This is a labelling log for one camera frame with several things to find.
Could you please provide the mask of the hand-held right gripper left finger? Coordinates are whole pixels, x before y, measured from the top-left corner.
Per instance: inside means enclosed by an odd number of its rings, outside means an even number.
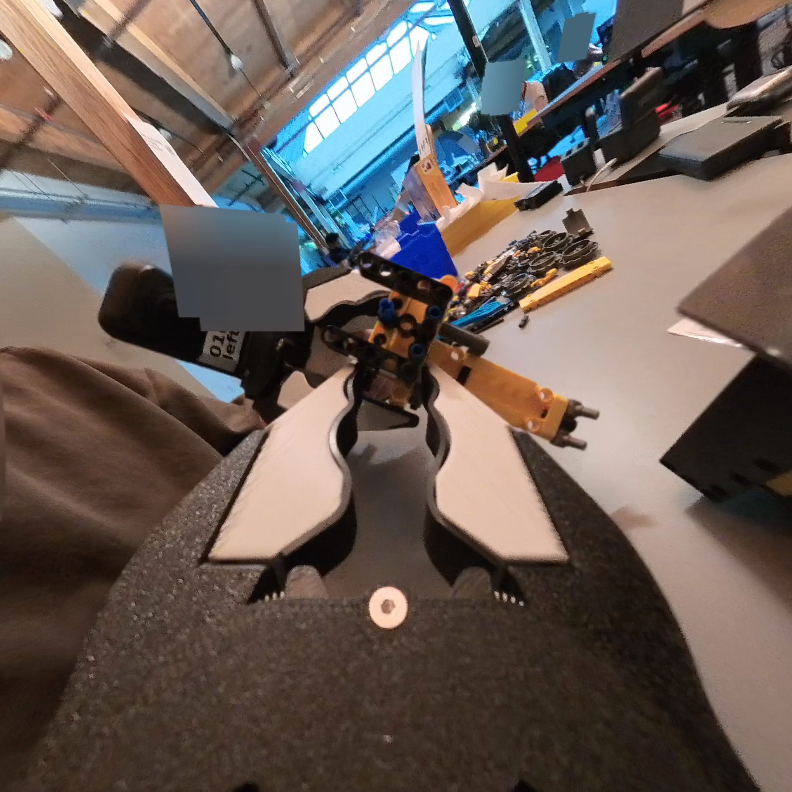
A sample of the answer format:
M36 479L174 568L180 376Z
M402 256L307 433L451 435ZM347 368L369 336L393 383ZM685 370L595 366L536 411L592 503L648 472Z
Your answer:
M263 567L277 584L297 566L325 578L347 559L356 516L347 456L361 405L354 368L342 368L264 432L206 564Z

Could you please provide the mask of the long yellow toy beam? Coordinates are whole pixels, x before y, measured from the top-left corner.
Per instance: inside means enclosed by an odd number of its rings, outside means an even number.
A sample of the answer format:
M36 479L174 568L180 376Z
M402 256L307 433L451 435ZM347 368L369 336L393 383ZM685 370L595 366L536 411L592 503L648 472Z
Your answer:
M557 276L548 284L531 292L520 300L520 310L525 314L555 301L561 296L573 292L586 283L594 281L600 276L610 272L612 262L607 257L599 257L592 262L583 264L580 267L567 272L562 276Z

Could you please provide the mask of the crumpled white paper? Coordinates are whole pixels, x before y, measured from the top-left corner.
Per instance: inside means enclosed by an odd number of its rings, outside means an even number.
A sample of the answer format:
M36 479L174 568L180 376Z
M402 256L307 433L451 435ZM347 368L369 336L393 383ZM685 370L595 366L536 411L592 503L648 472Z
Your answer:
M474 203L489 200L516 200L520 197L517 182L507 178L508 168L498 169L494 164L488 165L478 173L476 185L462 183L456 188L456 194L463 200Z

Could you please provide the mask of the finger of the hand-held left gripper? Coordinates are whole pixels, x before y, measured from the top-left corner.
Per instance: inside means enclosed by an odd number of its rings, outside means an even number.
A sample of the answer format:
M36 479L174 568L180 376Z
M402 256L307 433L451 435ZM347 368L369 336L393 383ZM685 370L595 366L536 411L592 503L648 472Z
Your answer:
M319 323L337 308L358 309L369 302L387 297L387 289L366 277L359 269L333 270L321 283L311 285L304 298L304 315L308 322Z
M331 348L323 340L322 334L314 334L311 351L303 368L290 373L279 392L279 407L289 410L304 398L323 387L327 380L339 385L342 391L345 383L354 374L359 361L356 357Z

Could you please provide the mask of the large yellow toy vehicle model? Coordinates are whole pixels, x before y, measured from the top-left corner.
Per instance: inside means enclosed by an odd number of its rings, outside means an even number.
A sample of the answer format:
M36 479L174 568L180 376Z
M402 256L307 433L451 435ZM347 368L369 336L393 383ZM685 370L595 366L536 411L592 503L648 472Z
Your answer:
M660 462L716 502L760 487L790 498L791 211L701 282L677 310L753 358Z

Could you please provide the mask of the white paper notice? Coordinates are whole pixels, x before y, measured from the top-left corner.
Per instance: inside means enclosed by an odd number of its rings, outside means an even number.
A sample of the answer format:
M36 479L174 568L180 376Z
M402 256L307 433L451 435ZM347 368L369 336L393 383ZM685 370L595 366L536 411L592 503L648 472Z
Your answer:
M127 120L141 135L156 158L164 165L175 182L184 190L194 205L217 207L213 198L180 159L170 142L153 125L136 115L127 115Z

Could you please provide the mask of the yellow toy brick assembly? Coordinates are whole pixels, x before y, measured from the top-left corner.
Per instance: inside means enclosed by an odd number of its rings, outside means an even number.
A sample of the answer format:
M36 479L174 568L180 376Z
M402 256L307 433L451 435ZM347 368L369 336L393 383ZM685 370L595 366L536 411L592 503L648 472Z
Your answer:
M354 267L321 274L351 269L385 287L387 297L310 323L331 348L357 358L364 382L389 379L390 401L403 406L416 403L424 375L439 381L443 371L511 427L560 448L586 449L573 432L578 419L596 420L599 412L488 361L485 339L445 320L453 277L435 280L369 251L356 256Z

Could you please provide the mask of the yellow sticker sheet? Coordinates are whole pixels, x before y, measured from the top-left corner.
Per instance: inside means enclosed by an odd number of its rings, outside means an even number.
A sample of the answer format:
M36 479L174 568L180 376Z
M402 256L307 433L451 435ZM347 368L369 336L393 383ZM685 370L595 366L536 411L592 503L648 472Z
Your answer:
M726 345L735 349L747 349L746 346L715 330L707 328L689 318L681 318L668 328L667 332L674 336L686 337L701 342Z

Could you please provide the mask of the person's left forearm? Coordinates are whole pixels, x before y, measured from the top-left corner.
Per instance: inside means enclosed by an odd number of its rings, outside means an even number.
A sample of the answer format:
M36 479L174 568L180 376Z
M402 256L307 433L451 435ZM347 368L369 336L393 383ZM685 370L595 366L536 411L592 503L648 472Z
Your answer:
M264 420L152 369L5 348L1 776L17 790L140 543Z

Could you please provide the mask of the silver computer mouse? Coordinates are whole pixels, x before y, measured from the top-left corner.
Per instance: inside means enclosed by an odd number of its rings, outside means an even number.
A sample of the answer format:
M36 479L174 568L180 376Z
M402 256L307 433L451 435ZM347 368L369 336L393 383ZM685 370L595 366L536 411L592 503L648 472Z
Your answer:
M758 116L791 97L791 67L764 75L738 90L726 105L726 116Z

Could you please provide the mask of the pile of small toy parts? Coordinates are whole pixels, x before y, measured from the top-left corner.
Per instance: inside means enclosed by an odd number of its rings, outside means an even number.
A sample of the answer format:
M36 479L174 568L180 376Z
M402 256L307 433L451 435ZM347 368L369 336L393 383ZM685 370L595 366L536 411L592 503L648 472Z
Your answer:
M532 231L464 273L447 316L453 322L490 302L508 306L504 314L520 310L520 300L531 292L602 256L591 237Z

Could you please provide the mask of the black computer monitor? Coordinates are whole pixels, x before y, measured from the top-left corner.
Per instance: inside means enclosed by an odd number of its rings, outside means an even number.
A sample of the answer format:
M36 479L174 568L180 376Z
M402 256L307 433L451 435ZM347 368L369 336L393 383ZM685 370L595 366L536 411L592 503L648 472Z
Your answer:
M608 45L609 62L630 57L706 1L617 1Z

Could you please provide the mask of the tall white paper banner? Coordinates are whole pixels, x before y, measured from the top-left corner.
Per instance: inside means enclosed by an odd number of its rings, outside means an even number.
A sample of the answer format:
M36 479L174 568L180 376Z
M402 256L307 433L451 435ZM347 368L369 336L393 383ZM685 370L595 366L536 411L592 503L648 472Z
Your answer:
M429 158L433 152L431 128L426 122L424 107L424 68L426 64L425 46L419 43L412 57L411 65L411 96L412 118L417 152L420 159Z

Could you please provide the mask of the wooden support post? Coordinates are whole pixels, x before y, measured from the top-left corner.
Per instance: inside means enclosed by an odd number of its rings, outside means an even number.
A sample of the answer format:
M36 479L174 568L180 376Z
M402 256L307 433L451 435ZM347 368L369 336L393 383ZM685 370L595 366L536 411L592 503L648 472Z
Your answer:
M1 30L156 204L199 206L129 123L123 97L42 5L2 1Z

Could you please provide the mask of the yellow cardboard tray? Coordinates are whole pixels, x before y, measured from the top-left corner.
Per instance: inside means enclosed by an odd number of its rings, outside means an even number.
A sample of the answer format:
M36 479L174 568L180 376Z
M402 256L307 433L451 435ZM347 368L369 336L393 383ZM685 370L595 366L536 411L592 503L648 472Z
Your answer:
M507 178L518 183L521 197L523 185L519 182L518 175L512 173ZM471 200L462 200L453 209L445 209L436 221L436 228L441 233L450 255L455 257L460 254L471 243L516 212L514 201L489 200L474 203Z

